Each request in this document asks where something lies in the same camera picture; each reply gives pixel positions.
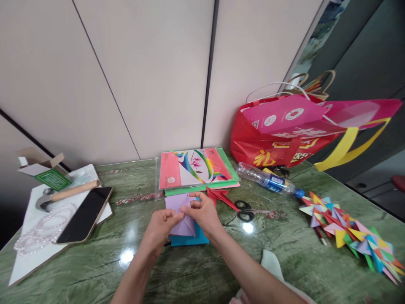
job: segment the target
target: smartphone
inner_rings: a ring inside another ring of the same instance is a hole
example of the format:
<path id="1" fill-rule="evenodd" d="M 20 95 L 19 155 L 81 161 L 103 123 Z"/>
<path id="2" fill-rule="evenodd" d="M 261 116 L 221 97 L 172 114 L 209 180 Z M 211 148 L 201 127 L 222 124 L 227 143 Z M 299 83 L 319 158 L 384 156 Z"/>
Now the smartphone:
<path id="1" fill-rule="evenodd" d="M 86 241 L 96 226 L 112 192 L 113 188 L 111 187 L 91 189 L 56 240 L 56 244 Z"/>

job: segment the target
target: colorful origami triangles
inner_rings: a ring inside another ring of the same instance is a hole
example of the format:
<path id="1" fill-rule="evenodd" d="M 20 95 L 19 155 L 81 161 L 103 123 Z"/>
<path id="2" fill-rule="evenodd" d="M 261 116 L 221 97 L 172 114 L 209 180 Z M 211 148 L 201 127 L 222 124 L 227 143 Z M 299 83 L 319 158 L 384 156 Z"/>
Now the colorful origami triangles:
<path id="1" fill-rule="evenodd" d="M 300 210 L 312 217 L 311 227 L 321 226 L 328 237 L 335 236 L 337 248 L 347 245 L 357 258 L 361 253 L 371 271 L 385 273 L 398 285 L 399 275 L 405 275 L 402 270 L 405 267 L 395 258 L 392 244 L 384 241 L 374 227 L 366 228 L 329 197 L 320 198 L 310 192 L 310 198 L 302 200 L 305 205 Z"/>

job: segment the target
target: table surface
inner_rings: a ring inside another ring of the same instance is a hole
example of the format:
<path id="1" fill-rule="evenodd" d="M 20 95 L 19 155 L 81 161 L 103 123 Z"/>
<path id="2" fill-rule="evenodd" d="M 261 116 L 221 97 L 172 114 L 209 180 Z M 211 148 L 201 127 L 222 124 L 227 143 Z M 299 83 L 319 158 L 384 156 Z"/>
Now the table surface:
<path id="1" fill-rule="evenodd" d="M 165 201 L 144 197 L 155 191 L 155 160 L 96 167 L 105 186 L 113 187 L 114 215 L 97 226 L 83 244 L 71 245 L 16 286 L 7 287 L 19 232 L 0 252 L 0 303 L 106 303 L 109 302 L 136 252 L 153 211 Z M 405 264 L 405 224 L 351 191 L 329 175 L 302 163 L 290 179 L 307 194 L 330 196 L 333 203 L 367 227 L 377 228 L 392 243 Z M 264 214 L 245 224 L 233 209 L 218 202 L 219 219 L 226 231 L 260 261 L 263 249 L 278 257 L 284 278 L 318 303 L 403 303 L 404 285 L 369 270 L 347 248 L 337 249 L 334 239 L 320 243 L 310 228 L 310 217 L 298 210 L 300 202 L 271 193 L 248 181 L 230 189 L 232 201 L 243 199 L 253 208 L 281 210 L 286 218 L 270 220 Z M 208 245 L 165 246 L 147 285 L 144 303 L 228 303 L 239 289 L 216 249 Z"/>

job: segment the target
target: green label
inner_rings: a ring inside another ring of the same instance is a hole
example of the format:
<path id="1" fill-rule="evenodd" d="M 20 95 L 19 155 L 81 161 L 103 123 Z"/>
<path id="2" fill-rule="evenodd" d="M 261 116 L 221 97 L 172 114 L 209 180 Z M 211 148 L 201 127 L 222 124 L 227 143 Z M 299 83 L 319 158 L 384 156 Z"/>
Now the green label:
<path id="1" fill-rule="evenodd" d="M 56 191 L 62 190 L 71 184 L 71 182 L 56 169 L 38 174 L 35 178 Z"/>

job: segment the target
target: cardboard box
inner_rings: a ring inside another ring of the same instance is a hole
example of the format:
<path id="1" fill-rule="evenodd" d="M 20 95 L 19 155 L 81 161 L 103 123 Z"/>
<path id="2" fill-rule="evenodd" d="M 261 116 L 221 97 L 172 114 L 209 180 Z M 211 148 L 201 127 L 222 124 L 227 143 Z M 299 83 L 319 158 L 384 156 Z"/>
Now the cardboard box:
<path id="1" fill-rule="evenodd" d="M 20 161 L 18 172 L 33 176 L 56 191 L 72 184 L 69 176 L 58 167 L 64 159 L 63 153 L 48 160 L 34 147 L 28 147 L 17 151 L 17 156 Z"/>

